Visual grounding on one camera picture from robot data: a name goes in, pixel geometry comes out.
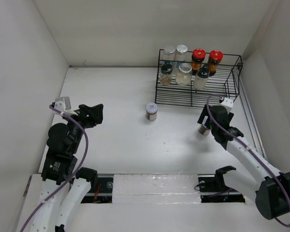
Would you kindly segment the black cap white bottle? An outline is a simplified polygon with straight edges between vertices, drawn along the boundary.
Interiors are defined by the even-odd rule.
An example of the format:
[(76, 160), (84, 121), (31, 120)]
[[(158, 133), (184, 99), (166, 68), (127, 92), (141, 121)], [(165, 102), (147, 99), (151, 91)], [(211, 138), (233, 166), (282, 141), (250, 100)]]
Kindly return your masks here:
[(204, 64), (201, 68), (199, 68), (193, 82), (193, 86), (196, 90), (202, 90), (205, 88), (209, 74), (210, 71), (208, 64)]

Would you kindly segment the glass jar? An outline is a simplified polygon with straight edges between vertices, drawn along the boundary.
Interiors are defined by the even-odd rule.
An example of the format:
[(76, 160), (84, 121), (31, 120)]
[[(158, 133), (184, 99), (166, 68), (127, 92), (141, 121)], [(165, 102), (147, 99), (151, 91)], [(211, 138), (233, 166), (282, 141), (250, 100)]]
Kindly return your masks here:
[(175, 82), (179, 86), (187, 86), (191, 83), (192, 66), (189, 63), (181, 63), (177, 68)]

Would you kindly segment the white lid dark jar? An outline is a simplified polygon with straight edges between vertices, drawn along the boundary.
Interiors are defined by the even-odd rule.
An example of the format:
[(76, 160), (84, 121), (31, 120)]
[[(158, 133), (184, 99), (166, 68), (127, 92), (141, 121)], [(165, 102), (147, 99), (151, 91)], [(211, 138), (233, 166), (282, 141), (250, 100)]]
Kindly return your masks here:
[(146, 105), (146, 115), (145, 116), (149, 121), (156, 120), (157, 113), (158, 113), (158, 106), (155, 103), (151, 102), (151, 103), (148, 103)]

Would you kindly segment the black cap beige bottle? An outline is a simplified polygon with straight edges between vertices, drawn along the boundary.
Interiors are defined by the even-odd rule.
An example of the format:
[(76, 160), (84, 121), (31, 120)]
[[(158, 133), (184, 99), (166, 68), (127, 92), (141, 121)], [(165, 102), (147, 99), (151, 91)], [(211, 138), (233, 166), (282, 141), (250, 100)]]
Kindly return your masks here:
[(162, 85), (169, 85), (172, 82), (173, 66), (169, 61), (166, 61), (160, 69), (160, 83)]

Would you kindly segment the red lid sauce jar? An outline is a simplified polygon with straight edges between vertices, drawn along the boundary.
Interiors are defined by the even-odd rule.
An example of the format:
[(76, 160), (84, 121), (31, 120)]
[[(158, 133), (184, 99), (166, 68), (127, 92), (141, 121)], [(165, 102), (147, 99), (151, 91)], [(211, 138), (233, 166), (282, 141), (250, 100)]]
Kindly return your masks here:
[(209, 76), (213, 76), (216, 74), (217, 71), (217, 67), (219, 65), (219, 63), (222, 61), (223, 59), (223, 53), (219, 50), (212, 50), (209, 53), (209, 57), (208, 57), (208, 69), (209, 69)]
[(206, 52), (203, 49), (197, 48), (193, 50), (191, 55), (191, 66), (193, 75), (196, 75), (197, 71), (202, 66), (205, 56)]

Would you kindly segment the silver lid spice shaker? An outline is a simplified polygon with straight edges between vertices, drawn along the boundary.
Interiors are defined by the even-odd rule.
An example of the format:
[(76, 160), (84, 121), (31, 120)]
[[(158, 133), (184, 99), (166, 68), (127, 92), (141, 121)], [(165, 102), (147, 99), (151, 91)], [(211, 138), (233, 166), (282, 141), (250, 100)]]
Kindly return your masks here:
[(166, 62), (170, 63), (171, 65), (173, 65), (173, 61), (175, 58), (175, 51), (176, 51), (176, 47), (173, 45), (166, 45), (164, 47), (163, 50), (163, 64), (165, 64)]

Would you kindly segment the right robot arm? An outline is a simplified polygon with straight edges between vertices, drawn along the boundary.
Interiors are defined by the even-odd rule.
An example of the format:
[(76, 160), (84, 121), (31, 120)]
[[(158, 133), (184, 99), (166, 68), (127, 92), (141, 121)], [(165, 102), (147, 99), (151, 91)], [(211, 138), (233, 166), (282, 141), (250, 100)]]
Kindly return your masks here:
[(211, 131), (215, 141), (246, 168), (253, 180), (246, 180), (236, 168), (226, 166), (216, 171), (214, 185), (219, 190), (237, 190), (255, 202), (265, 219), (278, 220), (279, 216), (290, 214), (290, 172), (271, 165), (240, 130), (230, 126), (233, 115), (223, 105), (205, 104), (198, 123)]

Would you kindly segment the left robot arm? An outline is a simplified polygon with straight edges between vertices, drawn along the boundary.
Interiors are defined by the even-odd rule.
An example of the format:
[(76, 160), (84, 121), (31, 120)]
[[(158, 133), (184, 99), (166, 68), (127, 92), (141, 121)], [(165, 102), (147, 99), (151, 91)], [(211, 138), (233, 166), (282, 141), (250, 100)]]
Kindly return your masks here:
[(49, 108), (67, 123), (57, 123), (48, 131), (39, 204), (21, 231), (30, 226), (32, 232), (65, 232), (85, 195), (98, 187), (97, 171), (82, 165), (89, 147), (85, 130), (102, 123), (103, 104), (81, 104), (74, 111), (62, 98)]

